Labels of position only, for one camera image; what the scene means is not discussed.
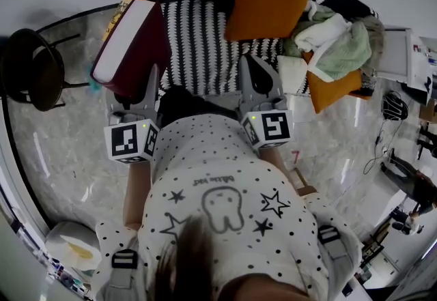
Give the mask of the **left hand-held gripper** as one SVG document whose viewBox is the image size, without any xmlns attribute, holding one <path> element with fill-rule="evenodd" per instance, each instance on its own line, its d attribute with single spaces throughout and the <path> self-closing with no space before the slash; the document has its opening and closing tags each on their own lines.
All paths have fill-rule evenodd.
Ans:
<svg viewBox="0 0 437 301">
<path fill-rule="evenodd" d="M 109 125 L 104 128 L 104 138 L 110 160 L 122 164 L 153 161 L 160 131 L 154 109 L 159 82 L 158 65 L 154 64 L 140 103 L 141 108 L 130 109 L 129 98 L 106 90 Z"/>
</svg>

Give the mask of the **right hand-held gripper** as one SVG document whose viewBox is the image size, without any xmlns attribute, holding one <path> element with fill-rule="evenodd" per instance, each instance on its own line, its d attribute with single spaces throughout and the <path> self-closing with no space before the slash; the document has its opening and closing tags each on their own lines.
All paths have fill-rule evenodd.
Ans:
<svg viewBox="0 0 437 301">
<path fill-rule="evenodd" d="M 240 125 L 251 147 L 272 148 L 287 143 L 292 136 L 292 112 L 282 96 L 279 73 L 259 57 L 244 55 L 240 60 L 240 87 Z"/>
</svg>

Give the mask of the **maroon hardcover book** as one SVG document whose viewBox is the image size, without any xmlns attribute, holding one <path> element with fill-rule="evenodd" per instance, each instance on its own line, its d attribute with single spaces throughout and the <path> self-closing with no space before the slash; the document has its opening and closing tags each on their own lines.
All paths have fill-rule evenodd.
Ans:
<svg viewBox="0 0 437 301">
<path fill-rule="evenodd" d="M 132 0 L 104 40 L 90 76 L 113 93 L 137 100 L 145 94 L 152 68 L 161 77 L 170 58 L 161 4 Z"/>
</svg>

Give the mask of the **person's left forearm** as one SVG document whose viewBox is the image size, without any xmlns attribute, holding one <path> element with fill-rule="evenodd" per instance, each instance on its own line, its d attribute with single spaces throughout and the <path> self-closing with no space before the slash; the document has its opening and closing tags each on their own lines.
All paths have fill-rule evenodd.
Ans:
<svg viewBox="0 0 437 301">
<path fill-rule="evenodd" d="M 142 225 L 145 201 L 151 188 L 151 166 L 148 162 L 131 164 L 123 207 L 124 226 L 136 231 Z"/>
</svg>

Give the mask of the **person's right forearm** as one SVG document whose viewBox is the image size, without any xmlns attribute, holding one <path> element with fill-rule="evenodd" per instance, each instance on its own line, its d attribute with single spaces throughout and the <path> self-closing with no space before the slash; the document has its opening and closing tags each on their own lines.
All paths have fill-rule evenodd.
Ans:
<svg viewBox="0 0 437 301">
<path fill-rule="evenodd" d="M 258 153 L 259 153 L 259 157 L 263 161 L 269 162 L 270 164 L 278 168 L 284 174 L 284 176 L 286 176 L 287 180 L 291 183 L 294 190 L 298 192 L 298 188 L 293 182 L 290 172 L 286 168 L 285 162 L 282 159 L 281 153 L 277 147 L 260 148 Z"/>
</svg>

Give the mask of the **yellow paperback book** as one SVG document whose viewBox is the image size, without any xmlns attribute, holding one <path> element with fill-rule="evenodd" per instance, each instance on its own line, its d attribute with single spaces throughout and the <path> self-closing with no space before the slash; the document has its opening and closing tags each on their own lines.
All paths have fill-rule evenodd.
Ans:
<svg viewBox="0 0 437 301">
<path fill-rule="evenodd" d="M 122 14 L 125 12 L 126 8 L 133 2 L 134 0 L 122 0 L 117 8 L 116 11 L 112 17 L 112 19 L 110 20 L 107 29 L 103 35 L 102 41 L 104 42 L 110 35 L 110 33 L 112 32 L 112 30 L 115 28 L 118 20 L 122 17 Z"/>
</svg>

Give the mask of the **white pillow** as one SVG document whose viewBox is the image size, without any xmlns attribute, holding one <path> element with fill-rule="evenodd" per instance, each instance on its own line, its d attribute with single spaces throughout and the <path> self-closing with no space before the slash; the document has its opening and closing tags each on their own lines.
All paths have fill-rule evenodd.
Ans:
<svg viewBox="0 0 437 301">
<path fill-rule="evenodd" d="M 278 72 L 285 94 L 297 94 L 307 75 L 307 63 L 303 58 L 278 56 Z"/>
</svg>

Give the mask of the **teal fluffy duster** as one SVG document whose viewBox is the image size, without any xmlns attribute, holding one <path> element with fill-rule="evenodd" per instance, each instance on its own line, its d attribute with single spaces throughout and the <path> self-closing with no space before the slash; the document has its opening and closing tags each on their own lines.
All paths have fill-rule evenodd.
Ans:
<svg viewBox="0 0 437 301">
<path fill-rule="evenodd" d="M 91 76 L 91 70 L 92 65 L 88 66 L 87 68 L 87 79 L 88 84 L 93 93 L 98 93 L 102 89 L 102 85 L 100 83 L 97 83 Z"/>
</svg>

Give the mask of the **black trousers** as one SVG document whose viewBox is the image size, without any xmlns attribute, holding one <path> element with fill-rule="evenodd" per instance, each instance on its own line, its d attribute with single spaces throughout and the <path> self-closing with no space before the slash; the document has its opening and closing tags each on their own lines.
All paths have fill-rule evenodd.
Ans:
<svg viewBox="0 0 437 301">
<path fill-rule="evenodd" d="M 178 85 L 170 87 L 159 102 L 158 116 L 161 128 L 179 119 L 196 115 L 215 114 L 234 120 L 238 119 L 238 114 L 235 111 L 208 102 Z"/>
</svg>

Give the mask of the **white spotted t-shirt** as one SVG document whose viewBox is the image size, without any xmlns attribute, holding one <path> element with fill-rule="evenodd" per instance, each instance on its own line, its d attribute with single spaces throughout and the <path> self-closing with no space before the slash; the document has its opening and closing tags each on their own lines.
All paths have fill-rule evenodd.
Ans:
<svg viewBox="0 0 437 301">
<path fill-rule="evenodd" d="M 320 194 L 300 197 L 215 114 L 159 132 L 139 230 L 101 222 L 96 234 L 95 301 L 334 301 L 361 260 Z"/>
</svg>

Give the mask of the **black round chair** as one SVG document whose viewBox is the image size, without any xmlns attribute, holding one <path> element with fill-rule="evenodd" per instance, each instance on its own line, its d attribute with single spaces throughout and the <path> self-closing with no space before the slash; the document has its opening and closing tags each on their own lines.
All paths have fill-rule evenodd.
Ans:
<svg viewBox="0 0 437 301">
<path fill-rule="evenodd" d="M 42 112 L 65 106 L 59 102 L 64 89 L 86 87 L 89 83 L 65 80 L 64 61 L 56 46 L 79 37 L 75 34 L 48 43 L 32 29 L 14 32 L 0 57 L 0 82 L 6 95 Z"/>
</svg>

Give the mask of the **grey brown knitted throw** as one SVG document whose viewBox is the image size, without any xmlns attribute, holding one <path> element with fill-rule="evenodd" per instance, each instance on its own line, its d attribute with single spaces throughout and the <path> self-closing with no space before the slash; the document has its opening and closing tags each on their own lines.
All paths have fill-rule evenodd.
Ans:
<svg viewBox="0 0 437 301">
<path fill-rule="evenodd" d="M 360 68 L 361 71 L 361 88 L 352 92 L 364 100 L 372 97 L 376 87 L 377 71 L 380 68 L 380 62 L 384 51 L 384 25 L 375 16 L 366 16 L 360 18 L 363 22 L 369 37 L 371 49 L 370 58 Z"/>
</svg>

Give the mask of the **white round bin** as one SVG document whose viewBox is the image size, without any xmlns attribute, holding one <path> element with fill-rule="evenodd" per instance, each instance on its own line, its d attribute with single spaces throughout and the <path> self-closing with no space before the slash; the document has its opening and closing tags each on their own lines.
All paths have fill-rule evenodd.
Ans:
<svg viewBox="0 0 437 301">
<path fill-rule="evenodd" d="M 102 259 L 95 232 L 75 222 L 57 224 L 46 236 L 44 245 L 49 255 L 64 267 L 80 271 L 95 270 Z"/>
</svg>

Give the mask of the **white desk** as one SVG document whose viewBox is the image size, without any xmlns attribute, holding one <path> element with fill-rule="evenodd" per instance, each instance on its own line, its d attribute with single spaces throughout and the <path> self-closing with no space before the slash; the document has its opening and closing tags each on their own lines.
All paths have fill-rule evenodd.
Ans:
<svg viewBox="0 0 437 301">
<path fill-rule="evenodd" d="M 376 76 L 405 84 L 427 104 L 432 96 L 432 66 L 427 47 L 413 30 L 389 27 L 384 31 L 384 48 Z"/>
</svg>

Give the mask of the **cardboard box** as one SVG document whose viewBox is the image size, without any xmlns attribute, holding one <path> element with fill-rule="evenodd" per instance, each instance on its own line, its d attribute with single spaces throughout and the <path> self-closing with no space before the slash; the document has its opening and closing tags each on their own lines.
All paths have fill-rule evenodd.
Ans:
<svg viewBox="0 0 437 301">
<path fill-rule="evenodd" d="M 423 121 L 437 124 L 437 100 L 430 99 L 427 105 L 421 105 L 419 118 Z"/>
</svg>

